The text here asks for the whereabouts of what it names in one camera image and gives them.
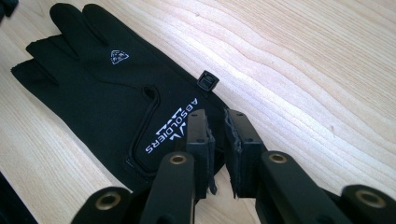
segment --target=black glove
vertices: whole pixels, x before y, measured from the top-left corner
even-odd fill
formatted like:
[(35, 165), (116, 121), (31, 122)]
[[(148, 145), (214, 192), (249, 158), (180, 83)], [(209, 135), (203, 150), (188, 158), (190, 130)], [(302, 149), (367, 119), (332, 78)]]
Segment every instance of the black glove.
[(217, 170), (222, 166), (227, 106), (210, 91), (211, 76), (197, 85), (99, 6), (81, 13), (56, 4), (50, 15), (62, 35), (29, 45), (35, 59), (12, 73), (115, 177), (132, 190), (145, 187), (162, 157), (184, 140), (188, 113), (201, 108), (217, 139)]
[(5, 15), (10, 17), (17, 5), (18, 0), (0, 0), (0, 21)]

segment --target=tabletop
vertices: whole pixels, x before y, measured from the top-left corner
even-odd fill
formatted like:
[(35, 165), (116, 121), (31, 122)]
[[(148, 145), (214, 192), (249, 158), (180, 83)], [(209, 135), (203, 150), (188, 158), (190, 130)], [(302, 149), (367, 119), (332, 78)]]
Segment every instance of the tabletop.
[[(59, 34), (56, 0), (21, 0), (0, 26), (0, 170), (40, 223), (68, 223), (88, 197), (122, 186), (67, 125), (10, 73), (25, 47)], [(193, 76), (204, 71), (269, 150), (321, 187), (363, 184), (396, 198), (396, 3), (392, 1), (105, 1), (104, 7)], [(225, 168), (196, 223), (259, 223)]]

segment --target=wooden table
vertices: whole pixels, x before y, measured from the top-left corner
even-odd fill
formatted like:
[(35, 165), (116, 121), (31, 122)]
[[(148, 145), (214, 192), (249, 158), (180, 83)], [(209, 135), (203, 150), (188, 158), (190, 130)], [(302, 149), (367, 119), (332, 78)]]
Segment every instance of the wooden table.
[[(67, 223), (122, 186), (9, 70), (32, 41), (59, 34), (57, 1), (21, 0), (0, 27), (0, 170), (40, 223)], [(92, 1), (69, 0), (82, 8)], [(322, 188), (364, 184), (396, 198), (396, 4), (392, 1), (94, 1), (246, 113), (265, 145)], [(225, 169), (196, 223), (258, 223)]]

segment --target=triangular white emblem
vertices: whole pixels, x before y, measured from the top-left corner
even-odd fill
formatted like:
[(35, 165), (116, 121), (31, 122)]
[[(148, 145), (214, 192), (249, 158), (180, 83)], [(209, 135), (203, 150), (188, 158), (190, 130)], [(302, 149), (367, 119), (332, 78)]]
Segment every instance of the triangular white emblem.
[(111, 62), (113, 64), (119, 63), (122, 60), (129, 58), (129, 55), (122, 50), (111, 51)]

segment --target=brand logo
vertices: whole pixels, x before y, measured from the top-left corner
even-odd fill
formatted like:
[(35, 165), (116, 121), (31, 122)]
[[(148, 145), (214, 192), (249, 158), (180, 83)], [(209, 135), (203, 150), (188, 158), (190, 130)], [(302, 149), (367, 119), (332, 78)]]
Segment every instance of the brand logo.
[(157, 138), (146, 147), (146, 152), (151, 153), (156, 147), (167, 139), (173, 141), (176, 138), (184, 136), (184, 127), (186, 127), (186, 117), (198, 105), (198, 100), (195, 98), (186, 107), (180, 107), (175, 114), (158, 130), (155, 134)]
[(111, 62), (113, 64), (116, 64), (129, 58), (129, 55), (122, 50), (112, 50), (110, 57), (111, 57)]

